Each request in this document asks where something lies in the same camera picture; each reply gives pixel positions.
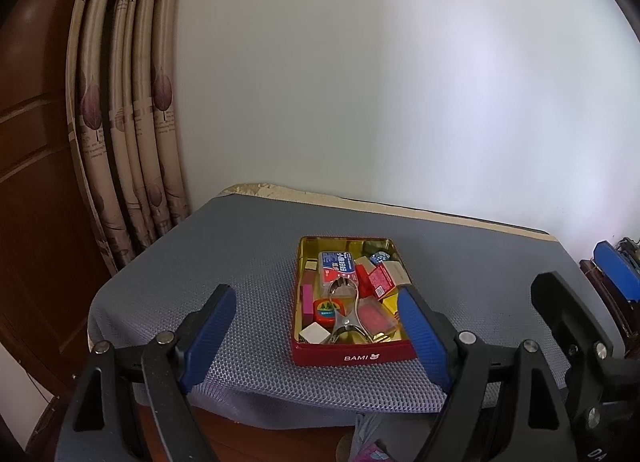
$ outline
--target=table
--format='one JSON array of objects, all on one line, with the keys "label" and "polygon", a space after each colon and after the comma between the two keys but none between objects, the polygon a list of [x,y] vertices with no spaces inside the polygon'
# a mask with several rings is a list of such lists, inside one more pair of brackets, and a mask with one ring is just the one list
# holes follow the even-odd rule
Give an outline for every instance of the table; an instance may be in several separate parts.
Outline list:
[{"label": "table", "polygon": [[[568,367],[529,301],[540,272],[556,270],[614,344],[622,338],[577,264],[552,236],[492,222],[344,200],[271,185],[238,185],[154,243],[92,303],[88,333],[116,347],[174,330],[219,283],[238,311],[192,405],[262,428],[353,424],[355,412],[437,412],[444,394],[417,360],[370,366],[296,366],[290,312],[301,236],[391,238],[431,307],[484,341],[542,347],[556,381]],[[489,388],[487,402],[495,400]],[[145,396],[136,390],[136,397]]]}]

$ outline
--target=beige curtain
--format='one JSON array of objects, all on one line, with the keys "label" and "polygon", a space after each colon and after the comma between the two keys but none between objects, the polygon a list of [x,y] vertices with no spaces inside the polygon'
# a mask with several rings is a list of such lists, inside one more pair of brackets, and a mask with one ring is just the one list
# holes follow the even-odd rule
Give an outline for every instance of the beige curtain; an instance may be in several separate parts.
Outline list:
[{"label": "beige curtain", "polygon": [[74,5],[66,55],[69,139],[112,274],[189,215],[175,138],[175,2]]}]

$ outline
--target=metal screw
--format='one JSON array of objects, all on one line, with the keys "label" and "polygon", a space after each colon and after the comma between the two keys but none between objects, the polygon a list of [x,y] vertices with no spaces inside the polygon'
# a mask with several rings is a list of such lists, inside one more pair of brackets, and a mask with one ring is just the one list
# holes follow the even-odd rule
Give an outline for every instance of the metal screw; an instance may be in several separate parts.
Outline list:
[{"label": "metal screw", "polygon": [[96,354],[103,354],[107,350],[109,350],[109,342],[108,341],[100,341],[95,344],[94,352]]},{"label": "metal screw", "polygon": [[600,358],[600,359],[606,359],[607,357],[607,347],[604,346],[603,343],[596,343],[594,345],[594,349],[596,350],[596,355]]},{"label": "metal screw", "polygon": [[596,407],[591,408],[587,414],[587,426],[589,429],[596,429],[600,423],[600,412]]},{"label": "metal screw", "polygon": [[156,336],[156,341],[158,342],[158,344],[168,345],[171,341],[174,340],[174,337],[175,336],[173,332],[165,330],[164,332],[161,332]]},{"label": "metal screw", "polygon": [[464,332],[458,334],[458,339],[460,339],[460,342],[464,343],[465,345],[472,345],[478,338],[476,338],[476,335],[473,332],[468,332],[465,330]]},{"label": "metal screw", "polygon": [[530,354],[535,354],[540,348],[538,343],[536,343],[533,339],[525,339],[524,342],[522,343],[522,346]]}]

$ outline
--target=metal tongs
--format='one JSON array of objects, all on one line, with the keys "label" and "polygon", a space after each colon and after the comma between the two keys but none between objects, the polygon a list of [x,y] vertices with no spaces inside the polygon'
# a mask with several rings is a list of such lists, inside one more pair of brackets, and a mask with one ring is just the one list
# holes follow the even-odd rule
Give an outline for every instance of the metal tongs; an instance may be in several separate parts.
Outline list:
[{"label": "metal tongs", "polygon": [[362,326],[360,323],[360,318],[358,318],[358,302],[360,300],[360,295],[358,294],[358,288],[355,283],[353,283],[348,278],[344,278],[341,276],[337,280],[335,280],[329,287],[327,298],[329,299],[329,303],[332,303],[332,298],[334,296],[334,292],[339,287],[347,287],[351,289],[355,294],[355,302],[353,303],[353,309],[347,313],[346,316],[340,314],[338,308],[334,308],[335,314],[335,324],[334,330],[331,332],[331,335],[323,341],[324,344],[334,344],[338,341],[340,334],[344,332],[357,332],[360,334],[367,343],[373,343],[373,339],[369,335],[369,332]]}]

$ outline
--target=wall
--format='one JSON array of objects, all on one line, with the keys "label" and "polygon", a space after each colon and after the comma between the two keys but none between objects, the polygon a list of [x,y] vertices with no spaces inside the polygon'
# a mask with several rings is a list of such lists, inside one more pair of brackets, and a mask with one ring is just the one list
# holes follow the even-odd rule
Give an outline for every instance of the wall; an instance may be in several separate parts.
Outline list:
[{"label": "wall", "polygon": [[271,182],[576,259],[638,234],[640,44],[614,0],[179,0],[176,79],[195,208]]},{"label": "wall", "polygon": [[31,382],[27,372],[2,345],[0,381],[0,415],[24,448],[52,395],[36,381]]}]

